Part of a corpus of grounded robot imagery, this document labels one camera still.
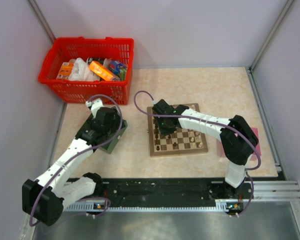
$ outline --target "gray floor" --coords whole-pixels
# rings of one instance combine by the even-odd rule
[[[73,213],[64,213],[62,219]],[[290,203],[253,203],[240,217],[225,213],[115,213],[76,216],[36,240],[300,240]]]

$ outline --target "orange snack box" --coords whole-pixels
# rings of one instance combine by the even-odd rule
[[[89,69],[106,81],[120,81],[120,78],[97,61],[92,61]]]
[[[73,67],[74,67],[73,62],[62,63],[58,75],[56,76],[56,79],[68,80]]]

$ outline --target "white plastic bag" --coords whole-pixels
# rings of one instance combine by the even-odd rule
[[[78,57],[73,64],[69,81],[93,82],[100,81],[100,77],[90,71],[88,64],[82,58]]]

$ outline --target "robotic arm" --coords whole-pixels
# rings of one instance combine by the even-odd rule
[[[160,133],[164,136],[172,134],[176,131],[176,127],[179,127],[195,130],[221,141],[224,153],[230,161],[225,181],[234,188],[240,186],[245,179],[246,167],[253,153],[252,148],[240,136],[236,136],[232,130],[209,124],[207,121],[235,128],[256,147],[259,140],[242,116],[236,115],[234,118],[210,116],[184,105],[174,108],[163,99],[157,102],[152,110],[158,115],[188,116],[203,120],[198,121],[186,117],[154,117],[158,122]]]
[[[87,102],[86,105],[90,108],[91,115],[77,132],[67,150],[45,173],[34,181],[28,179],[22,185],[22,210],[30,214],[39,192],[62,168],[62,171],[40,196],[34,211],[34,217],[47,226],[51,226],[58,220],[63,209],[101,189],[102,180],[96,173],[86,173],[79,180],[65,186],[66,181],[77,167],[97,150],[91,148],[110,139],[120,126],[121,119],[115,107],[104,107],[99,98],[93,102]],[[126,128],[127,122],[123,120],[118,136],[121,136]],[[100,149],[111,153],[119,139],[119,137],[115,138]],[[82,151],[86,152],[77,156],[67,165],[65,164],[71,157]]]

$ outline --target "pink object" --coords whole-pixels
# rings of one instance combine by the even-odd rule
[[[251,129],[254,132],[254,134],[256,135],[256,137],[259,139],[258,128],[252,127]],[[219,140],[217,140],[217,145],[219,146],[219,149],[220,149],[220,156],[221,156],[221,158],[226,158],[226,154],[225,154],[224,148],[222,147],[222,144],[221,144],[221,142]],[[256,146],[256,149],[257,149],[257,151],[259,152],[259,154],[261,156],[260,142]],[[256,156],[255,152],[252,154],[251,160],[253,160],[253,161],[257,160],[257,156]]]

